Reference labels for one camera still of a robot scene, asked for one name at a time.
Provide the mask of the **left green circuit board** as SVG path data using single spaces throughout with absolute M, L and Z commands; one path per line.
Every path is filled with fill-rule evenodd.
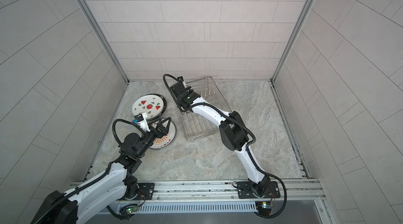
M 140 207 L 139 204 L 129 204 L 121 208 L 121 213 L 124 215 L 135 214 Z

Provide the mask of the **dark striped rim plate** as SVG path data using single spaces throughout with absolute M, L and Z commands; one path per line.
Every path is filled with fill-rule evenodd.
M 149 94 L 149 101 L 147 104 L 147 114 L 148 120 L 154 120 L 162 116 L 166 110 L 167 101 L 165 97 L 160 94 L 151 93 Z

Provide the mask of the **aluminium front rail frame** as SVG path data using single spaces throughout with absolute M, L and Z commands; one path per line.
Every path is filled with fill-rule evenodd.
M 278 183 L 280 198 L 239 199 L 237 182 L 232 181 L 157 181 L 153 182 L 152 200 L 146 200 L 135 214 L 189 214 L 256 212 L 255 202 L 272 202 L 277 213 L 283 203 L 308 201 L 314 203 L 323 223 L 329 223 L 322 185 L 316 179 L 286 179 Z M 138 200 L 120 199 L 110 204 L 111 209 L 120 213 L 129 204 Z

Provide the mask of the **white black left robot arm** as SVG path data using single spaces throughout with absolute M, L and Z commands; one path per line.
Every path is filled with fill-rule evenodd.
M 50 193 L 34 216 L 34 224 L 84 224 L 104 208 L 119 220 L 130 220 L 134 211 L 125 209 L 114 212 L 110 204 L 125 199 L 140 202 L 141 207 L 151 199 L 152 189 L 142 189 L 134 177 L 141 165 L 142 157 L 154 144 L 169 134 L 172 119 L 157 121 L 150 126 L 146 114 L 135 116 L 133 121 L 116 119 L 112 123 L 112 134 L 119 146 L 119 157 L 110 162 L 103 173 L 63 193 Z

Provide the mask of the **green circuit board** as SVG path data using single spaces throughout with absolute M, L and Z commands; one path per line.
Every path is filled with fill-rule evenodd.
M 121 213 L 124 215 L 135 214 L 140 207 L 139 204 L 129 204 L 121 208 Z
M 274 204 L 272 202 L 255 202 L 257 208 L 257 214 L 268 218 L 272 210 L 274 209 Z

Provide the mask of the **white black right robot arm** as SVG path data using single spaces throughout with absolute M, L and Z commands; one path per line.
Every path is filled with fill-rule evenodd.
M 255 160 L 250 145 L 256 138 L 245 127 L 239 113 L 229 113 L 215 107 L 180 81 L 168 86 L 168 90 L 181 112 L 201 115 L 219 128 L 222 143 L 237 154 L 247 171 L 251 191 L 255 196 L 263 197 L 270 185 L 270 176 Z

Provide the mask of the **right green circuit board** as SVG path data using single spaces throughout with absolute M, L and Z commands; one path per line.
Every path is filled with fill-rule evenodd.
M 274 209 L 274 204 L 272 202 L 255 202 L 257 208 L 257 214 L 268 218 L 272 210 Z

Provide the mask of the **white watermelon plate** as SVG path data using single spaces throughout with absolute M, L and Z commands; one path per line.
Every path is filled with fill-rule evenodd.
M 160 117 L 166 110 L 166 99 L 160 94 L 147 94 L 138 98 L 131 107 L 133 116 L 141 113 L 147 114 L 147 121 Z

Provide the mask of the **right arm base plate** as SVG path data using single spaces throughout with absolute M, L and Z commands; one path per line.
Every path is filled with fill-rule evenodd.
M 271 181 L 267 187 L 255 184 L 251 181 L 237 182 L 239 199 L 253 198 L 280 198 L 280 189 L 278 183 Z

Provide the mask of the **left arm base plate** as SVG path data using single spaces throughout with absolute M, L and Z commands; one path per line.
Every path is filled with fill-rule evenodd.
M 154 193 L 154 183 L 139 183 L 127 187 L 125 200 L 152 200 Z

